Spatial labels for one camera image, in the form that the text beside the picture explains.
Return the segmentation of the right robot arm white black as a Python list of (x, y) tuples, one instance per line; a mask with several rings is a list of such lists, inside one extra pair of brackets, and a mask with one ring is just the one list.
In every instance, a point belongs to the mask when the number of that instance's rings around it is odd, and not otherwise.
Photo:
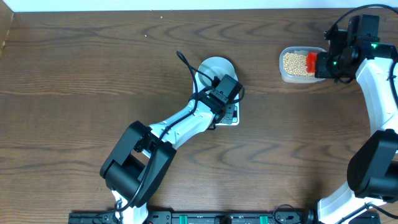
[(397, 57), (364, 59), (357, 69), (371, 136), (349, 161), (346, 182), (317, 203), (316, 223), (349, 223), (397, 202)]

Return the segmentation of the red plastic measuring scoop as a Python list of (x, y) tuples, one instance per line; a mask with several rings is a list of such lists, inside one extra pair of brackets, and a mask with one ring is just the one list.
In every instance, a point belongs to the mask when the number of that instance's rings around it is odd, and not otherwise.
[(306, 58), (306, 68), (308, 73), (314, 73), (316, 69), (317, 53), (309, 52)]

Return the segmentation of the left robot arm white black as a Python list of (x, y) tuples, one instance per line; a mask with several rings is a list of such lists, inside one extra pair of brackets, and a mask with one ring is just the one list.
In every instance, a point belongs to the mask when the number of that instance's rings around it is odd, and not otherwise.
[(223, 119), (239, 123), (241, 96), (201, 91), (186, 107), (159, 123), (130, 124), (100, 169), (115, 197), (118, 223), (143, 223), (146, 203), (159, 188), (177, 149), (198, 133), (215, 129)]

